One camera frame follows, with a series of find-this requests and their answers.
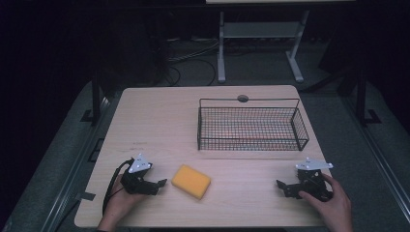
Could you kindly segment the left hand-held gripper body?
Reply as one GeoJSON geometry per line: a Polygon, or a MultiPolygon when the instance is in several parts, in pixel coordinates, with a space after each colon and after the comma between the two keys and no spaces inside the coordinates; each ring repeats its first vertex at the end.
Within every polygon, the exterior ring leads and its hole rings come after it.
{"type": "Polygon", "coordinates": [[[131,165],[126,169],[121,179],[121,184],[127,193],[147,193],[144,176],[151,167],[152,164],[142,154],[131,159],[131,165]]]}

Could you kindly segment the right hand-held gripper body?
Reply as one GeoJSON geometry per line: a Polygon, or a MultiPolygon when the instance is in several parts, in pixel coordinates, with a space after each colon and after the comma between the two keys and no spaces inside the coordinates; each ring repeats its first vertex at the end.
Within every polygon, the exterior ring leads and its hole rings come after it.
{"type": "Polygon", "coordinates": [[[303,191],[322,202],[327,202],[333,198],[333,193],[327,190],[322,176],[322,169],[334,167],[330,162],[306,158],[303,162],[296,164],[295,167],[303,191]]]}

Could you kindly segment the yellow sponge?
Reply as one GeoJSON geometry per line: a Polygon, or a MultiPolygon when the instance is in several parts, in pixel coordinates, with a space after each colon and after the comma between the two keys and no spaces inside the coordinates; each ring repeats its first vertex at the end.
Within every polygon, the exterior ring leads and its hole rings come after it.
{"type": "Polygon", "coordinates": [[[196,199],[201,199],[211,184],[211,178],[183,164],[175,173],[171,184],[196,199]]]}

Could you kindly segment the black wire basket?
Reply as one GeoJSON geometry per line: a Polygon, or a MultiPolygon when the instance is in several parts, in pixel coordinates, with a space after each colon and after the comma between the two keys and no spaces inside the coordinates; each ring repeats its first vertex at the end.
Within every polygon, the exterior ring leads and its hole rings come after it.
{"type": "Polygon", "coordinates": [[[298,99],[201,99],[197,147],[218,151],[302,151],[309,142],[298,99]]]}

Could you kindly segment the person's left hand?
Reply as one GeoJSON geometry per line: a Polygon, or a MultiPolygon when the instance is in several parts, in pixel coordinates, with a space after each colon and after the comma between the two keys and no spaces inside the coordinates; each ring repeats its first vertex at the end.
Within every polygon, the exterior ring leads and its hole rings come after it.
{"type": "Polygon", "coordinates": [[[116,178],[110,199],[97,227],[98,232],[115,232],[118,223],[146,198],[144,194],[127,193],[121,184],[121,179],[121,175],[116,178]]]}

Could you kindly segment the person's right hand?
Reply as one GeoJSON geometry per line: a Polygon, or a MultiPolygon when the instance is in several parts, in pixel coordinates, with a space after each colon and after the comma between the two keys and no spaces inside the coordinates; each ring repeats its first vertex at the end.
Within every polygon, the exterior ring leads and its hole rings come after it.
{"type": "Polygon", "coordinates": [[[302,190],[299,195],[319,213],[330,232],[353,232],[352,204],[348,195],[336,179],[327,174],[323,174],[323,178],[332,187],[331,200],[321,202],[302,190]]]}

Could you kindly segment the white metal stand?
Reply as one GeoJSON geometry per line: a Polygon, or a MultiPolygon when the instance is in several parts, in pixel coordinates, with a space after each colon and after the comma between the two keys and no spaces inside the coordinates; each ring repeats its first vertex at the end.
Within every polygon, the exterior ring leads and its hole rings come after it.
{"type": "Polygon", "coordinates": [[[218,82],[224,83],[224,42],[227,39],[293,39],[292,48],[285,52],[288,64],[297,83],[304,81],[296,55],[305,32],[309,11],[302,13],[299,21],[285,22],[227,22],[225,13],[220,12],[219,51],[217,55],[218,82]]]}

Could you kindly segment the aluminium floor rail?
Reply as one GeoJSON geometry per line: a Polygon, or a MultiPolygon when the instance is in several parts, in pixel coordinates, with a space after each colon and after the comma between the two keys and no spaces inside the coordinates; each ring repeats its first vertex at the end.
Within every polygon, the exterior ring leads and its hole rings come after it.
{"type": "Polygon", "coordinates": [[[341,98],[341,101],[351,116],[354,124],[358,128],[358,131],[362,135],[362,138],[366,142],[368,149],[371,151],[376,166],[378,167],[381,175],[385,179],[385,182],[392,193],[399,209],[403,213],[407,222],[410,224],[410,195],[405,192],[404,187],[397,178],[396,174],[388,164],[382,149],[376,144],[375,138],[368,130],[367,124],[362,124],[358,116],[355,113],[353,103],[345,97],[341,98]]]}
{"type": "Polygon", "coordinates": [[[44,175],[51,178],[44,190],[51,190],[53,196],[40,232],[63,232],[66,227],[75,228],[74,214],[85,194],[118,101],[118,98],[102,99],[101,117],[96,124],[83,119],[91,109],[91,101],[79,99],[74,102],[51,143],[50,157],[44,162],[44,175]]]}

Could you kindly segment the black upright post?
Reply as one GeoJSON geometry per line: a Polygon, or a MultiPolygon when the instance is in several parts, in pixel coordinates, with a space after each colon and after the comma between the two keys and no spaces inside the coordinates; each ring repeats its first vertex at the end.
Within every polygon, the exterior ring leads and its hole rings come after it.
{"type": "Polygon", "coordinates": [[[366,72],[363,69],[360,69],[357,77],[356,117],[363,127],[381,123],[373,109],[366,109],[366,72]]]}
{"type": "Polygon", "coordinates": [[[98,75],[95,73],[91,81],[92,86],[92,108],[84,111],[81,122],[89,122],[94,127],[101,117],[101,96],[98,75]]]}

